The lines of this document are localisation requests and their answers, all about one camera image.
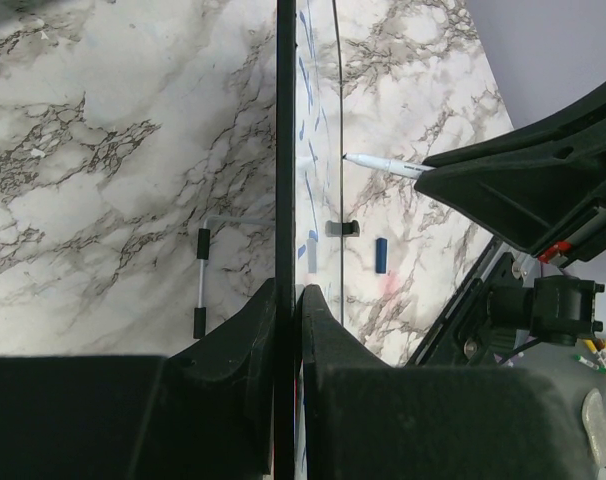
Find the white marble wall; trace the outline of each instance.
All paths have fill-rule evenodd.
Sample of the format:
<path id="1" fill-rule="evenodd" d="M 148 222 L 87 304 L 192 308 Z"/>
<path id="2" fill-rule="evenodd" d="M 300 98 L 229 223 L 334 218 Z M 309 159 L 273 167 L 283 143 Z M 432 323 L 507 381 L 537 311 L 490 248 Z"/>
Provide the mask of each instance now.
<path id="1" fill-rule="evenodd" d="M 0 354 L 193 342 L 208 214 L 274 213 L 274 2 L 0 0 Z M 273 270 L 219 226 L 210 324 Z"/>
<path id="2" fill-rule="evenodd" d="M 462 0 L 356 0 L 342 9 L 345 151 L 421 162 L 511 129 Z M 344 165 L 346 327 L 392 365 L 404 363 L 490 235 L 412 189 Z M 388 239 L 387 275 L 374 273 Z"/>
<path id="3" fill-rule="evenodd" d="M 338 8 L 347 151 L 420 161 L 510 128 L 463 2 Z M 192 342 L 200 222 L 273 218 L 274 20 L 273 0 L 0 0 L 0 354 Z M 345 179 L 346 326 L 397 364 L 488 235 L 407 180 Z M 211 326 L 274 251 L 269 229 L 214 234 Z"/>

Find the black plastic part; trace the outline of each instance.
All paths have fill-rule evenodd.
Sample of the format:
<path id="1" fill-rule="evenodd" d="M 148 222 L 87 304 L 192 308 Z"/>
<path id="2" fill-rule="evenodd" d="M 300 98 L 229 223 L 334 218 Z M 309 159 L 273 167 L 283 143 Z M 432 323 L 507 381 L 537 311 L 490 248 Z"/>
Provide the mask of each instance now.
<path id="1" fill-rule="evenodd" d="M 361 226 L 358 220 L 344 223 L 328 220 L 325 223 L 325 235 L 328 237 L 359 237 L 361 236 Z"/>
<path id="2" fill-rule="evenodd" d="M 517 330 L 513 328 L 493 328 L 490 331 L 490 350 L 499 357 L 511 358 L 514 356 Z"/>
<path id="3" fill-rule="evenodd" d="M 496 139 L 428 157 L 415 189 L 541 255 L 606 207 L 606 83 L 559 113 Z M 567 262 L 606 248 L 606 225 Z"/>
<path id="4" fill-rule="evenodd" d="M 261 480 L 274 281 L 176 357 L 0 358 L 0 479 Z"/>
<path id="5" fill-rule="evenodd" d="M 492 237 L 485 250 L 476 259 L 476 262 L 454 292 L 454 295 L 450 297 L 443 310 L 441 310 L 441 314 L 434 321 L 419 346 L 414 350 L 406 366 L 422 365 L 432 355 L 436 345 L 444 337 L 451 336 L 452 324 L 457 323 L 458 318 L 460 318 L 457 314 L 461 311 L 461 305 L 478 293 L 480 286 L 483 284 L 480 277 L 490 267 L 497 250 L 502 244 L 503 242 L 498 237 Z"/>
<path id="6" fill-rule="evenodd" d="M 527 330 L 532 328 L 532 288 L 494 286 L 487 299 L 487 312 L 502 328 Z"/>
<path id="7" fill-rule="evenodd" d="M 534 280 L 533 336 L 557 345 L 574 345 L 577 338 L 594 338 L 603 323 L 594 321 L 595 295 L 604 286 L 566 276 Z"/>
<path id="8" fill-rule="evenodd" d="M 424 341 L 419 347 L 418 359 L 413 357 L 407 366 L 414 361 L 420 365 L 495 365 L 494 353 L 498 352 L 491 350 L 496 339 L 488 314 L 488 299 L 494 288 L 524 290 L 523 281 L 512 274 L 513 263 L 512 254 L 504 253 L 485 281 L 472 278 L 467 288 L 454 297 L 457 302 L 443 311 L 444 318 L 437 320 L 440 328 L 428 334 L 430 340 Z M 518 302 L 512 302 L 510 308 L 516 312 L 506 320 L 507 326 L 527 328 L 527 320 L 520 316 L 522 309 Z M 464 351 L 468 340 L 477 345 L 476 353 L 471 358 Z"/>
<path id="9" fill-rule="evenodd" d="M 210 259 L 210 229 L 199 228 L 196 239 L 196 258 L 198 260 Z"/>
<path id="10" fill-rule="evenodd" d="M 274 470 L 294 478 L 294 262 L 296 0 L 276 2 L 276 343 L 274 362 Z"/>
<path id="11" fill-rule="evenodd" d="M 391 368 L 341 328 L 317 286 L 302 309 L 308 478 L 591 478 L 587 439 L 549 380 Z"/>
<path id="12" fill-rule="evenodd" d="M 194 329 L 192 338 L 200 340 L 205 336 L 207 330 L 207 309 L 205 307 L 194 309 Z"/>

